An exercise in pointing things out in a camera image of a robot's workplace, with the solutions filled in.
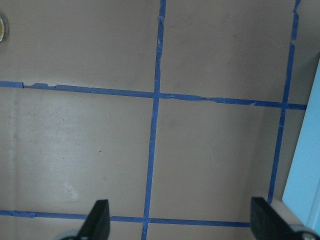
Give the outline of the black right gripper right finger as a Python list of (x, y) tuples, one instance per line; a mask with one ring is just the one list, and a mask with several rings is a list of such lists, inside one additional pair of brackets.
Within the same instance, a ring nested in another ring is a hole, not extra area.
[(263, 197), (250, 200), (250, 229), (256, 240), (303, 240)]

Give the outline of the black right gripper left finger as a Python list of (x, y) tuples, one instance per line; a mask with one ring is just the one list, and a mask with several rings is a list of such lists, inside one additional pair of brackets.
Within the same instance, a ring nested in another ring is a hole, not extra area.
[(109, 201), (107, 199), (97, 200), (76, 235), (76, 239), (107, 240), (110, 230)]

